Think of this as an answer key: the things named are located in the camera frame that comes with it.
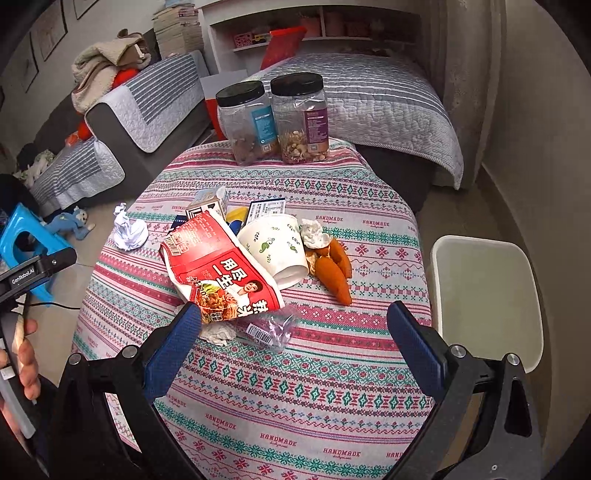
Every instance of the stack of books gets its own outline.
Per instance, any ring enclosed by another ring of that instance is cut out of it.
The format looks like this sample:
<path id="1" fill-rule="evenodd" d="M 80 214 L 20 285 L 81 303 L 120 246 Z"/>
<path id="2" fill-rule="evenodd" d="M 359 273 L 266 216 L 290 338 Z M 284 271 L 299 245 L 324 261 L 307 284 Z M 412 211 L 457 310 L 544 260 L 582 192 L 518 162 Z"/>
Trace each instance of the stack of books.
<path id="1" fill-rule="evenodd" d="M 193 4 L 177 5 L 158 12 L 154 18 L 154 33 L 162 58 L 173 53 L 183 54 L 203 50 L 203 34 Z"/>

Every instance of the table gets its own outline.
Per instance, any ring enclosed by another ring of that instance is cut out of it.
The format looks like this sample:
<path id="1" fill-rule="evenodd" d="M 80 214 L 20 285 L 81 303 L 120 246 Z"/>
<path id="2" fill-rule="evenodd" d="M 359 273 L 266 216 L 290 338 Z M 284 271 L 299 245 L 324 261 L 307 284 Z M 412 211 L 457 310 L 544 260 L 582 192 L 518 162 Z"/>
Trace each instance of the table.
<path id="1" fill-rule="evenodd" d="M 73 350 L 114 356 L 167 325 L 181 300 L 158 254 L 176 214 L 195 192 L 225 184 L 231 206 L 287 199 L 287 213 L 318 219 L 344 243 L 353 266 L 353 304 L 343 307 L 309 277 L 282 292 L 302 321 L 284 353 L 246 339 L 228 347 L 200 340 L 155 406 L 209 478 L 320 480 L 381 478 L 431 408 L 386 326 L 402 300 L 420 323 L 430 306 L 417 223 L 408 206 L 350 144 L 331 140 L 322 163 L 267 160 L 238 167 L 227 142 L 176 158 L 129 208 L 150 237 L 133 252 L 105 244 L 80 310 Z M 116 397 L 123 439 L 134 440 Z"/>

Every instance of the yellow object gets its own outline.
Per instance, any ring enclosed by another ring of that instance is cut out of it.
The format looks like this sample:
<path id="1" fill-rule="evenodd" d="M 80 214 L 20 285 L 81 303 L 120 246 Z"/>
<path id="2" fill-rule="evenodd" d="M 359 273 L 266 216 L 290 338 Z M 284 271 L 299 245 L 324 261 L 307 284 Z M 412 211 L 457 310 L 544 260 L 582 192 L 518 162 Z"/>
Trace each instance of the yellow object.
<path id="1" fill-rule="evenodd" d="M 226 214 L 226 221 L 227 223 L 232 223 L 234 220 L 240 220 L 242 223 L 246 221 L 246 216 L 248 215 L 248 207 L 238 207 L 234 208 Z"/>

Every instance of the blue stuffed toy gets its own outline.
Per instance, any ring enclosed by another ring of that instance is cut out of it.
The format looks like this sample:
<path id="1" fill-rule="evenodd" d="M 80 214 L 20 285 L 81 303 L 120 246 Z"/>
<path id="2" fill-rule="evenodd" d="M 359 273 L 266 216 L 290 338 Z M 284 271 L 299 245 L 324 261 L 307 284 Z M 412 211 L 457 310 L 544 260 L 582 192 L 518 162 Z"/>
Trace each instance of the blue stuffed toy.
<path id="1" fill-rule="evenodd" d="M 74 232 L 76 240 L 84 240 L 88 232 L 90 232 L 96 225 L 88 221 L 88 214 L 85 210 L 74 208 L 74 213 L 63 212 L 56 215 L 54 219 L 48 223 L 47 228 L 51 233 L 68 233 Z"/>

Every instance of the jar label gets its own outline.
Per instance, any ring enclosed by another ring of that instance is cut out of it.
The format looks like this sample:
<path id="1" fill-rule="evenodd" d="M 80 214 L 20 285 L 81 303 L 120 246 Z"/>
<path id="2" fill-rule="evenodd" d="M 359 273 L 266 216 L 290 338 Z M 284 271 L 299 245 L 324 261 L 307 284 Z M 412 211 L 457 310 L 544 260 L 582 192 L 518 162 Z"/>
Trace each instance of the jar label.
<path id="1" fill-rule="evenodd" d="M 322 152 L 329 148 L 329 117 L 326 108 L 304 112 L 309 152 Z"/>
<path id="2" fill-rule="evenodd" d="M 252 113 L 252 120 L 256 128 L 256 137 L 263 153 L 270 152 L 277 143 L 275 120 L 270 106 L 259 108 Z"/>

